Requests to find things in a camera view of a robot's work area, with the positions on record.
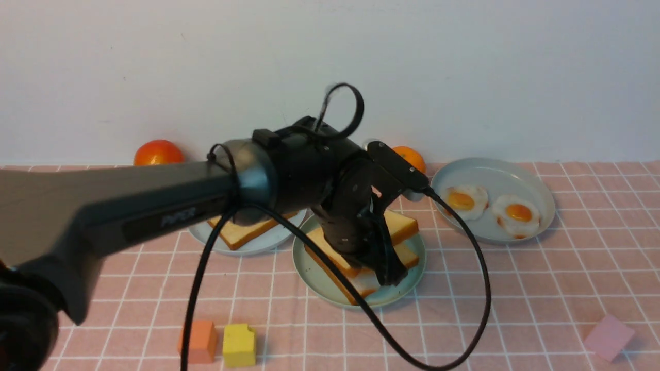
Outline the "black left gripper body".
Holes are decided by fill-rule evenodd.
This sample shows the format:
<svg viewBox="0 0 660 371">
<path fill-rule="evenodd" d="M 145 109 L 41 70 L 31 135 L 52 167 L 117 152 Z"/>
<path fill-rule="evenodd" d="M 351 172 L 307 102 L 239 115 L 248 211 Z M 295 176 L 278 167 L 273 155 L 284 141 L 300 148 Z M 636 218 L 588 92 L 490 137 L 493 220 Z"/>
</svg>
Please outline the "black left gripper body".
<svg viewBox="0 0 660 371">
<path fill-rule="evenodd" d="M 311 116 L 253 133 L 253 202 L 280 214 L 309 208 L 328 244 L 353 268 L 375 268 L 372 219 L 386 204 L 372 192 L 374 163 L 345 133 Z"/>
</svg>

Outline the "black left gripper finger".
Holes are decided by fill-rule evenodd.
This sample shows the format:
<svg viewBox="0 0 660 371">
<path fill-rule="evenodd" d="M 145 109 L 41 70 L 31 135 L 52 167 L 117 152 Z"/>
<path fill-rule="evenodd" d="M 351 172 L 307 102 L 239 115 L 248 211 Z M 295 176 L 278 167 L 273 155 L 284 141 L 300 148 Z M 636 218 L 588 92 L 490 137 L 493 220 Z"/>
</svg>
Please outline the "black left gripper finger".
<svg viewBox="0 0 660 371">
<path fill-rule="evenodd" d="M 407 275 L 407 268 L 399 259 L 391 241 L 384 214 L 375 214 L 372 219 L 372 251 L 375 254 L 375 272 L 381 285 L 397 285 Z"/>
</svg>

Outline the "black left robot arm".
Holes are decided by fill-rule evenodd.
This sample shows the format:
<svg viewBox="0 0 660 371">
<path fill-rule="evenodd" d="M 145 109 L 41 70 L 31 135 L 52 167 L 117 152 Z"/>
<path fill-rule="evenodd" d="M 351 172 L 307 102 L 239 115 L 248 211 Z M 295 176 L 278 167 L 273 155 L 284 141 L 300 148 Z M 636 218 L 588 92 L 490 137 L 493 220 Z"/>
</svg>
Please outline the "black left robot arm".
<svg viewBox="0 0 660 371">
<path fill-rule="evenodd" d="M 207 160 L 76 172 L 2 170 L 2 370 L 38 370 L 58 313 L 85 321 L 105 260 L 226 213 L 238 225 L 261 209 L 311 209 L 332 247 L 381 284 L 406 277 L 386 238 L 376 164 L 328 124 L 294 125 L 216 145 Z"/>
</svg>

